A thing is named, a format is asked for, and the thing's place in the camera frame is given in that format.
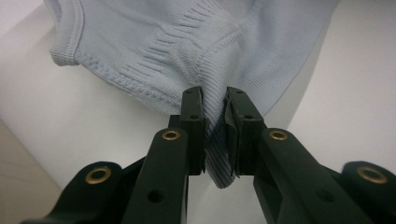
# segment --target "cloth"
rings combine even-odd
[[[181,93],[202,86],[210,119],[206,168],[230,175],[223,99],[244,90],[265,115],[304,65],[337,0],[45,0],[58,65],[82,64],[149,107],[179,113]]]

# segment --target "white surface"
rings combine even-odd
[[[61,187],[91,162],[126,166],[143,157],[168,117],[81,66],[56,66],[50,14],[30,9],[0,37],[0,118]],[[395,13],[392,0],[341,1],[314,74],[302,72],[266,117],[269,126],[289,129],[337,171],[365,160],[396,173]],[[228,189],[193,177],[190,194],[189,223],[263,221],[251,177]]]

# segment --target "mounting hole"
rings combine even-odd
[[[270,132],[270,136],[272,138],[274,138],[275,140],[279,140],[279,141],[288,139],[288,135],[281,131],[272,131],[272,132]]]
[[[160,203],[165,200],[165,192],[161,189],[154,189],[148,193],[148,201],[151,203]]]
[[[370,182],[376,184],[385,184],[388,182],[386,176],[384,176],[381,172],[377,171],[375,168],[368,166],[361,166],[358,168],[358,174],[363,178]]]
[[[180,133],[176,131],[167,131],[163,133],[163,139],[173,141],[180,137]]]
[[[107,166],[96,167],[85,176],[85,182],[92,185],[100,184],[105,182],[110,176],[111,170]]]
[[[334,202],[334,196],[326,189],[318,189],[316,191],[316,195],[321,201],[323,201],[325,203],[333,203]]]

